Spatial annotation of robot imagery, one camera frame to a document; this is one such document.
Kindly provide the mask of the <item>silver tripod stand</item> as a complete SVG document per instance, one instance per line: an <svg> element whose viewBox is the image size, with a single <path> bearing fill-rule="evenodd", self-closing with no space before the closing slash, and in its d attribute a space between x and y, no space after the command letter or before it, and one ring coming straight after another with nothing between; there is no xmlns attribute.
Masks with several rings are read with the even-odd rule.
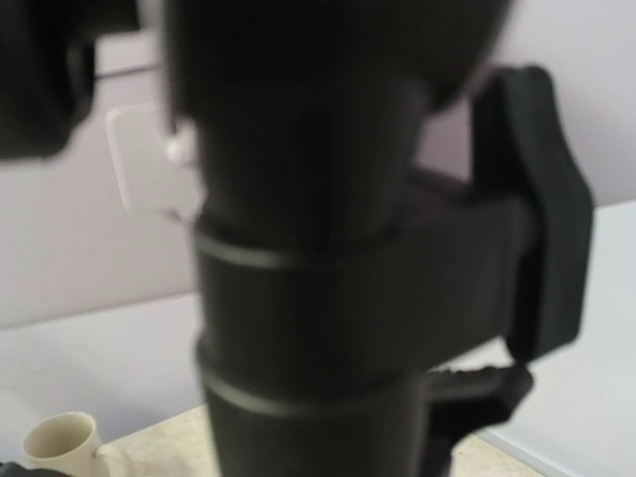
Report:
<svg viewBox="0 0 636 477"><path fill-rule="evenodd" d="M429 372L580 329L593 200L508 1L167 1L224 476L428 476Z"/></svg>

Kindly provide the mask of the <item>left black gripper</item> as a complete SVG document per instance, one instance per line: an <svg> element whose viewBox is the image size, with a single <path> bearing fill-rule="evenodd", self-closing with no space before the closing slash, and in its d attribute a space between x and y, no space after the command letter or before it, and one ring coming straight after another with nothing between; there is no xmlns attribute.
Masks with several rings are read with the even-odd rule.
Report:
<svg viewBox="0 0 636 477"><path fill-rule="evenodd" d="M135 1L3 1L1 159L62 151L92 107L97 40L139 29Z"/></svg>

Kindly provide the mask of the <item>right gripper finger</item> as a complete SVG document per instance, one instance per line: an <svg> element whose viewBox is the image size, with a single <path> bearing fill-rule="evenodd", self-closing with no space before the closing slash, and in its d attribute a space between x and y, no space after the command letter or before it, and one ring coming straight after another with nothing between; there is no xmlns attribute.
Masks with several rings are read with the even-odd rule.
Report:
<svg viewBox="0 0 636 477"><path fill-rule="evenodd" d="M426 474L448 476L454 447L476 431L509 421L533 385L533 375L520 365L427 373Z"/></svg>

